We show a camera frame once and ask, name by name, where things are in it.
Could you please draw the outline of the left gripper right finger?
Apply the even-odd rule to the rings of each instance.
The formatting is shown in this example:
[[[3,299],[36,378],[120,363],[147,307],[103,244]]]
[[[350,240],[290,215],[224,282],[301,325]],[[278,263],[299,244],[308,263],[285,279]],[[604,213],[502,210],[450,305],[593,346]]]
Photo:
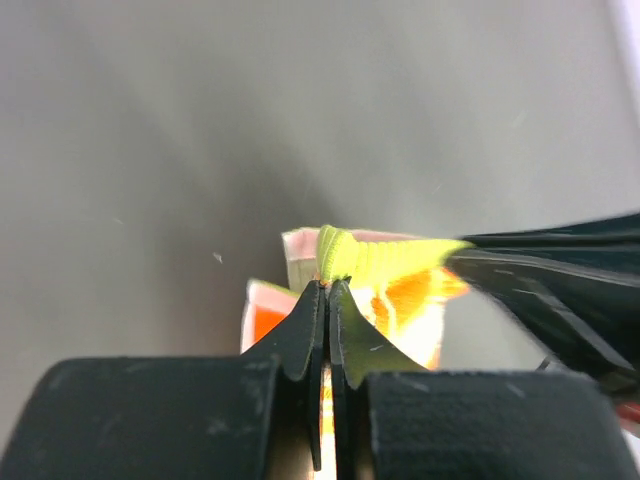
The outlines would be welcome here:
[[[399,461],[424,436],[417,408],[427,369],[413,361],[360,312],[349,283],[334,282],[328,299],[335,458],[339,479],[408,479]]]

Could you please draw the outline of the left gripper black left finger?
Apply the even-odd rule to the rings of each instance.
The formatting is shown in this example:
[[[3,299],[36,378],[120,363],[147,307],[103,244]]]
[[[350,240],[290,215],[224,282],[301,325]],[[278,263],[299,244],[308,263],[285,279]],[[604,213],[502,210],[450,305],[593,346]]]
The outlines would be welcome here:
[[[316,280],[300,293],[257,280],[248,284],[241,355],[277,366],[268,473],[317,473],[322,468],[325,306],[325,288]]]

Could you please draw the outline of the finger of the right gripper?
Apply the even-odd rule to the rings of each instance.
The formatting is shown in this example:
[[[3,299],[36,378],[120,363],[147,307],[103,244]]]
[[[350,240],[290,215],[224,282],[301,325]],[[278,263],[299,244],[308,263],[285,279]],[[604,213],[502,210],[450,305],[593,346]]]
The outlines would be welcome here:
[[[471,235],[445,266],[609,395],[639,392],[639,215]]]

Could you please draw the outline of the orange cream patterned towel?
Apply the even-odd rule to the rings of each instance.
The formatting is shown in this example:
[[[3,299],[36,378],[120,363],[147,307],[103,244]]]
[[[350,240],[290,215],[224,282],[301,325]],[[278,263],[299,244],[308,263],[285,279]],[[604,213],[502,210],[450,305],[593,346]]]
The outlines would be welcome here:
[[[417,364],[439,368],[445,304],[468,290],[445,262],[469,242],[331,225],[285,232],[282,241],[289,285],[249,280],[242,350],[255,345],[293,310],[308,281],[329,285],[346,279],[370,324]]]

